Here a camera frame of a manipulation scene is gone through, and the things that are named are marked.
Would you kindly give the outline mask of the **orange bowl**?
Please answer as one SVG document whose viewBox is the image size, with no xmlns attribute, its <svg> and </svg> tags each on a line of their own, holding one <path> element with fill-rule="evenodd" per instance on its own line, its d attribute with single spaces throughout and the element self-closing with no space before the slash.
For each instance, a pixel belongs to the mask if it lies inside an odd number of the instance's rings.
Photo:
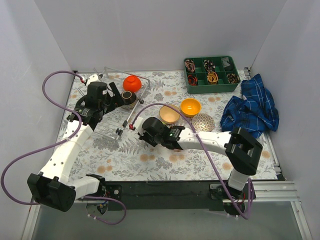
<svg viewBox="0 0 320 240">
<path fill-rule="evenodd" d="M 141 89 L 142 82 L 138 77 L 130 75 L 124 79 L 122 86 L 125 91 L 136 93 Z"/>
</svg>

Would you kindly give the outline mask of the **brown white patterned bowl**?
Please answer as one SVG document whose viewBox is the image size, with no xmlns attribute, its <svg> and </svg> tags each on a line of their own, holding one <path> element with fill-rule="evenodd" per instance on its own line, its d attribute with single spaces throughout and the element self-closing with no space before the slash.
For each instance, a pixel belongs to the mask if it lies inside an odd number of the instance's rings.
<svg viewBox="0 0 320 240">
<path fill-rule="evenodd" d="M 198 132 L 211 132 L 215 128 L 214 119 L 206 113 L 195 115 L 191 119 L 191 124 Z"/>
</svg>

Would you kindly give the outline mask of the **beige bowl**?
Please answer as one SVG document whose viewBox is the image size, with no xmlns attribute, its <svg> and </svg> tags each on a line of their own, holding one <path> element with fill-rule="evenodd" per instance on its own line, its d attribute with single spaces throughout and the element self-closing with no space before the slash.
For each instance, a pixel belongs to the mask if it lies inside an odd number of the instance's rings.
<svg viewBox="0 0 320 240">
<path fill-rule="evenodd" d="M 170 105 L 174 110 L 168 106 L 162 106 L 159 110 L 160 120 L 168 125 L 176 123 L 181 115 L 179 114 L 179 108 L 175 105 Z"/>
</svg>

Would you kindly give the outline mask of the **black patterned bowl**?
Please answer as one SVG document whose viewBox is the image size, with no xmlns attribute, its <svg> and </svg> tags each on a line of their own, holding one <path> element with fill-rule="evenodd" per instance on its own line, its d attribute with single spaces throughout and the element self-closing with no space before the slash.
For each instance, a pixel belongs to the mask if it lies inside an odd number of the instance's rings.
<svg viewBox="0 0 320 240">
<path fill-rule="evenodd" d="M 131 91 L 123 91 L 121 93 L 121 98 L 124 102 L 121 108 L 125 110 L 132 110 L 138 101 L 137 95 Z"/>
</svg>

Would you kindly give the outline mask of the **yellow bowl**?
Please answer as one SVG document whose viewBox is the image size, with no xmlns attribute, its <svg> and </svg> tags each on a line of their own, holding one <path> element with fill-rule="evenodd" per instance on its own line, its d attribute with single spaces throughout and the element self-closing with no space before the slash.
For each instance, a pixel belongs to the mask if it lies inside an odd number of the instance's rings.
<svg viewBox="0 0 320 240">
<path fill-rule="evenodd" d="M 186 98 L 181 102 L 180 109 L 186 117 L 194 117 L 200 113 L 202 105 L 194 98 Z"/>
</svg>

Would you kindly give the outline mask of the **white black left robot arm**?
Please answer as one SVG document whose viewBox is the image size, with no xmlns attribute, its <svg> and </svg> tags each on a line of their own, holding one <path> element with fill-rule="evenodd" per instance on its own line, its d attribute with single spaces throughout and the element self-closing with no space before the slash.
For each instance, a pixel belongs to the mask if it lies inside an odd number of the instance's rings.
<svg viewBox="0 0 320 240">
<path fill-rule="evenodd" d="M 73 112 L 67 117 L 63 144 L 56 148 L 38 174 L 32 173 L 27 179 L 37 203 L 67 212 L 77 199 L 87 195 L 103 196 L 104 177 L 89 173 L 70 181 L 69 175 L 84 143 L 103 116 L 123 105 L 124 100 L 114 82 L 107 84 L 88 80 L 87 94 L 76 102 Z"/>
</svg>

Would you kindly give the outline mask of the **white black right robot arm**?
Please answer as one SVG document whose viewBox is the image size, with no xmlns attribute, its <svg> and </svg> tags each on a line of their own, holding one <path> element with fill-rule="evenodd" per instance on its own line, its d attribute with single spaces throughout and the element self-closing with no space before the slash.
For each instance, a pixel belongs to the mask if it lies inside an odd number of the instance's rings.
<svg viewBox="0 0 320 240">
<path fill-rule="evenodd" d="M 245 129 L 231 132 L 193 132 L 184 126 L 168 127 L 156 117 L 138 117 L 133 124 L 139 139 L 170 150 L 202 150 L 227 156 L 233 170 L 227 180 L 230 190 L 243 191 L 250 176 L 257 172 L 263 146 Z"/>
</svg>

